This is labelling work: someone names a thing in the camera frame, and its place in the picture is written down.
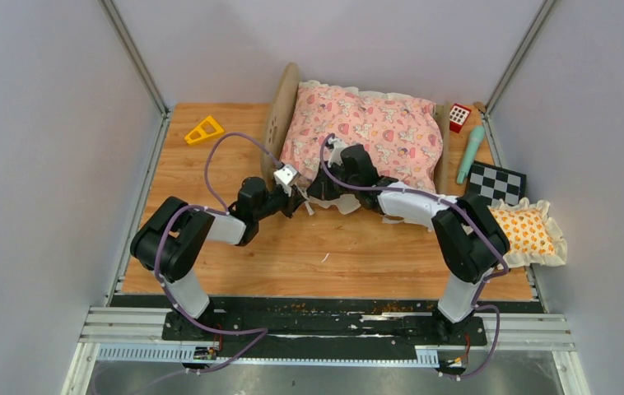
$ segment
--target white ruffle trim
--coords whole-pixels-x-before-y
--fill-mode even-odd
[[[539,253],[517,253],[509,252],[504,255],[509,268],[530,266],[530,263],[539,263],[545,266],[561,266],[566,263],[566,240],[561,233],[561,229],[557,226],[554,219],[547,217],[547,211],[550,208],[550,202],[541,200],[536,204],[530,204],[527,197],[520,199],[515,206],[509,206],[503,200],[499,204],[492,206],[498,210],[517,211],[524,209],[536,209],[540,213],[540,217],[545,224],[545,230],[552,239],[554,246],[554,255],[540,255]]]
[[[323,84],[323,83],[321,83],[319,81],[315,81],[315,80],[302,81],[302,82],[300,82],[300,84],[298,84],[298,87],[300,87],[300,88],[316,88],[316,87],[319,87],[319,86],[330,87],[330,85]],[[380,98],[380,99],[383,99],[383,100],[411,100],[411,99],[416,99],[414,96],[404,95],[403,93],[382,93],[382,92],[375,92],[375,91],[360,91],[355,86],[342,87],[342,86],[332,85],[331,87],[344,89],[346,91],[351,92],[353,95],[359,95],[360,97],[377,97],[377,98]]]

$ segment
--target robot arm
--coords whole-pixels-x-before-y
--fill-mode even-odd
[[[352,193],[365,209],[400,216],[435,231],[445,263],[451,271],[438,310],[448,325],[464,322],[473,312],[473,299],[480,290],[482,278],[491,273],[497,261],[474,232],[465,230],[461,215],[443,202],[417,193],[406,193],[412,188],[396,179],[379,176],[363,146],[346,146],[340,140],[334,140],[328,163],[332,175],[346,185],[392,190],[344,188],[320,171],[321,175],[307,189],[310,196],[333,200]],[[193,273],[203,243],[216,240],[246,245],[258,233],[258,222],[263,218],[278,211],[291,217],[305,200],[295,186],[297,176],[294,168],[285,165],[275,172],[277,185],[272,191],[266,189],[261,178],[248,178],[227,213],[194,208],[176,221],[172,231],[179,234],[168,237],[162,251],[160,272],[162,286],[169,288],[188,314],[199,317],[209,301]],[[477,195],[468,193],[462,197],[442,197],[442,200],[465,210],[498,252],[508,251],[508,239]],[[157,246],[166,224],[186,205],[176,197],[169,197],[133,238],[131,254],[146,269],[154,270]]]
[[[259,177],[245,179],[237,195],[237,201],[228,212],[208,210],[205,207],[187,210],[175,222],[161,252],[161,285],[168,288],[184,310],[198,318],[208,306],[210,299],[193,272],[203,243],[206,240],[243,246],[258,233],[258,222],[281,211],[285,216],[292,213],[305,200],[294,186],[298,173],[290,166],[276,171],[277,185],[272,191]],[[188,203],[177,197],[168,197],[147,223],[133,237],[130,254],[150,272],[154,263],[160,238],[169,219]]]

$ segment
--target mint green cylinder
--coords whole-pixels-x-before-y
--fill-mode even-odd
[[[484,127],[481,125],[475,127],[472,129],[472,132],[469,133],[469,142],[467,143],[467,148],[465,148],[463,159],[458,168],[458,184],[462,185],[465,177],[467,177],[469,168],[472,167],[472,163],[474,162],[474,156],[477,155],[477,150],[479,150],[479,145],[482,144],[482,140],[484,140],[485,133]]]

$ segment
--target electrical wire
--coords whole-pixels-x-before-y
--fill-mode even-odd
[[[477,224],[475,224],[474,221],[472,220],[472,218],[469,217],[468,213],[465,210],[463,210],[462,208],[460,208],[460,206],[458,206],[457,204],[455,204],[453,202],[449,202],[448,200],[445,200],[445,199],[443,199],[440,196],[437,196],[437,195],[435,195],[433,193],[428,193],[426,191],[422,191],[420,189],[405,189],[405,188],[396,188],[396,187],[359,187],[359,186],[356,186],[356,185],[346,184],[343,181],[341,181],[340,179],[337,179],[336,177],[334,177],[333,174],[331,173],[331,171],[329,171],[329,168],[327,167],[327,164],[324,162],[324,148],[326,148],[329,139],[333,138],[333,137],[335,137],[334,133],[330,133],[322,141],[322,146],[319,148],[319,167],[322,168],[322,171],[334,183],[336,183],[336,184],[338,184],[338,185],[340,185],[340,186],[342,186],[344,188],[351,189],[351,190],[356,190],[356,191],[367,191],[367,192],[390,191],[390,192],[400,192],[400,193],[414,193],[414,194],[421,195],[423,197],[429,198],[429,199],[431,199],[433,201],[436,201],[438,203],[443,203],[446,206],[448,206],[448,207],[452,208],[453,210],[455,210],[468,223],[468,225],[470,225],[472,227],[472,229],[474,230],[474,233],[477,235],[477,237],[479,237],[479,239],[486,245],[486,247],[489,249],[489,251],[491,251],[491,253],[494,255],[494,257],[496,257],[496,260],[499,261],[501,266],[503,266],[503,270],[502,271],[495,272],[495,273],[492,273],[490,275],[484,276],[482,281],[480,281],[480,284],[479,284],[479,286],[477,288],[477,292],[475,292],[474,297],[472,298],[472,302],[471,302],[471,305],[475,306],[474,309],[476,311],[482,311],[482,310],[485,310],[485,309],[492,309],[496,313],[496,330],[495,330],[495,333],[494,333],[494,341],[491,343],[491,349],[489,350],[489,354],[487,355],[487,358],[484,360],[484,362],[478,368],[476,368],[471,373],[462,374],[460,376],[453,376],[453,375],[448,374],[449,377],[452,377],[454,379],[469,379],[470,377],[474,377],[476,374],[481,372],[488,365],[489,361],[494,356],[494,351],[496,349],[496,343],[498,342],[498,339],[499,339],[499,330],[500,330],[500,323],[501,323],[501,312],[499,311],[499,309],[495,305],[493,305],[493,304],[485,304],[483,306],[476,306],[476,303],[477,303],[477,300],[479,299],[479,295],[484,290],[484,285],[487,283],[487,281],[491,280],[492,278],[505,276],[510,271],[510,269],[508,267],[508,264],[504,260],[504,256],[501,255],[499,253],[499,251],[496,250],[494,245],[489,242],[489,239],[487,239],[487,237],[482,233],[482,231],[479,230],[479,228],[477,227]]]
[[[222,330],[222,325],[217,324],[217,328]],[[215,335],[215,337],[213,338],[213,341],[217,341],[217,350],[219,352],[222,352],[222,335],[217,336],[217,334]]]
[[[465,364],[468,363],[469,361],[469,349],[472,347],[472,344],[470,344],[470,340],[469,340],[469,333],[465,333],[465,341],[467,342],[467,344],[465,345],[465,352],[464,354],[462,354],[461,356],[455,358],[454,360],[465,360]]]
[[[96,391],[96,378],[101,376],[101,374],[104,373],[108,368],[109,366],[105,362],[100,362],[94,365],[94,372],[91,374],[91,377],[89,379],[89,382],[91,384],[90,385],[91,393],[93,395],[99,395],[99,392]]]
[[[217,199],[218,202],[220,202],[220,204],[222,205],[222,207],[225,209],[225,211],[218,211],[218,210],[214,210],[208,207],[203,207],[203,206],[199,206],[199,205],[189,205],[189,206],[184,206],[181,207],[179,210],[177,210],[173,216],[171,216],[171,218],[169,219],[169,222],[167,222],[166,224],[166,228],[164,230],[164,233],[162,233],[161,239],[160,239],[160,243],[159,246],[157,247],[157,251],[156,251],[156,256],[155,256],[155,266],[154,266],[154,275],[155,278],[157,279],[157,281],[160,283],[160,285],[162,285],[162,289],[164,290],[164,293],[166,295],[166,298],[169,300],[169,302],[171,302],[171,304],[174,306],[174,309],[176,311],[178,311],[179,313],[181,313],[181,315],[183,315],[191,324],[193,324],[194,326],[202,329],[203,331],[206,332],[210,332],[210,333],[214,333],[216,335],[228,335],[228,336],[242,336],[242,335],[253,335],[255,333],[258,333],[258,336],[256,336],[255,339],[253,339],[248,345],[246,345],[245,347],[243,347],[241,350],[237,351],[230,359],[226,360],[225,362],[222,362],[218,365],[215,365],[213,367],[207,367],[206,369],[179,369],[176,370],[174,372],[165,374],[161,377],[158,377],[157,379],[152,380],[150,383],[138,388],[137,390],[131,392],[129,395],[135,395],[138,393],[141,393],[142,391],[144,391],[145,389],[156,385],[158,383],[161,383],[162,381],[165,381],[167,379],[171,379],[172,377],[181,375],[181,374],[187,374],[187,373],[196,373],[198,375],[203,374],[203,373],[212,373],[212,372],[217,372],[220,369],[224,369],[227,366],[229,366],[232,362],[234,362],[235,360],[238,360],[246,351],[248,351],[251,347],[253,347],[256,343],[258,343],[261,339],[263,339],[267,333],[268,333],[268,329],[266,328],[256,328],[256,329],[248,329],[248,330],[244,330],[244,331],[226,331],[226,330],[222,330],[222,329],[215,329],[215,328],[210,328],[206,325],[203,325],[201,323],[199,323],[195,318],[191,317],[186,310],[181,307],[181,305],[179,305],[176,302],[176,298],[171,294],[171,292],[169,291],[169,289],[167,289],[164,286],[164,281],[165,278],[161,275],[160,273],[160,264],[161,264],[161,255],[162,255],[162,251],[164,250],[164,246],[166,244],[166,240],[169,237],[169,232],[171,231],[171,228],[174,227],[174,223],[176,222],[176,220],[181,216],[181,214],[183,214],[184,212],[186,212],[187,210],[199,210],[199,211],[205,211],[205,212],[211,212],[213,214],[217,214],[220,216],[229,216],[230,213],[228,212],[228,208],[227,208],[227,204],[225,203],[224,200],[222,200],[222,198],[220,197],[220,195],[218,195],[215,190],[212,188],[212,186],[210,185],[210,181],[208,180],[207,177],[207,173],[208,173],[208,168],[210,167],[210,162],[212,161],[212,156],[213,154],[215,154],[215,150],[220,146],[220,144],[228,137],[232,137],[232,136],[238,136],[238,137],[243,137],[247,140],[249,140],[250,142],[254,143],[256,146],[258,146],[261,151],[263,151],[264,154],[268,155],[272,160],[273,160],[273,164],[275,164],[275,166],[277,168],[281,168],[282,167],[282,163],[281,161],[278,160],[278,158],[276,158],[276,156],[274,154],[272,154],[269,150],[266,149],[266,147],[261,144],[260,142],[258,142],[256,139],[247,136],[246,134],[243,133],[239,133],[239,132],[231,132],[231,133],[227,133],[226,135],[220,137],[220,139],[217,140],[217,142],[212,146],[212,149],[210,150],[210,154],[207,156],[206,162],[205,162],[205,170],[204,170],[204,179],[205,179],[205,184],[206,187],[208,189],[208,191],[210,191],[210,193],[212,194],[213,197],[215,197],[215,199]],[[94,395],[99,395],[99,393],[96,391],[96,378],[104,372],[105,369],[101,370],[101,371],[97,371],[95,372],[94,375],[92,375],[91,377],[91,391],[93,392]]]
[[[215,197],[215,199],[217,199],[218,202],[220,202],[220,204],[222,205],[222,208],[225,209],[225,211],[227,211],[227,203],[225,203],[224,200],[222,200],[222,197],[220,197],[220,195],[217,194],[217,192],[215,192],[215,189],[212,188],[212,186],[210,185],[210,180],[207,178],[207,170],[210,167],[210,162],[212,161],[212,156],[213,154],[215,154],[215,150],[217,149],[218,146],[220,146],[220,144],[225,141],[226,138],[232,137],[232,136],[238,136],[238,137],[243,137],[247,140],[249,140],[250,142],[256,144],[256,146],[258,146],[259,148],[261,148],[261,151],[263,151],[264,154],[268,155],[268,157],[270,157],[273,160],[273,164],[276,165],[277,169],[280,169],[283,164],[281,163],[281,161],[278,160],[278,158],[276,158],[276,156],[274,154],[272,154],[269,150],[266,149],[266,147],[259,141],[257,141],[255,138],[251,137],[251,136],[247,136],[246,134],[240,133],[240,132],[231,132],[231,133],[227,133],[226,135],[220,137],[217,142],[215,142],[215,145],[212,146],[212,149],[210,150],[210,154],[207,156],[207,159],[205,160],[205,169],[203,170],[203,179],[205,179],[205,186],[207,187],[207,190],[210,191],[210,194]]]
[[[494,358],[494,351],[496,351],[496,343],[499,342],[499,332],[501,330],[501,311],[499,310],[498,307],[496,307],[493,304],[483,304],[481,306],[475,307],[474,309],[476,311],[494,310],[494,313],[496,313],[496,328],[494,329],[494,340],[491,341],[491,348],[489,349],[487,358],[484,360],[484,362],[482,362],[481,365],[479,365],[478,368],[476,368],[475,370],[467,374],[458,374],[458,375],[446,374],[445,376],[450,379],[454,379],[454,380],[470,379],[480,374],[487,367],[487,365],[489,365],[489,362],[491,361],[491,359]]]

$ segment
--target gray wall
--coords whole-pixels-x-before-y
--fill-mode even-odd
[[[97,1],[0,2],[0,394],[56,394],[158,117]]]
[[[486,101],[542,0],[116,0],[162,95],[268,102],[303,78]]]
[[[595,394],[624,393],[624,2],[564,0],[494,116],[506,164],[552,201],[565,267],[538,271]]]

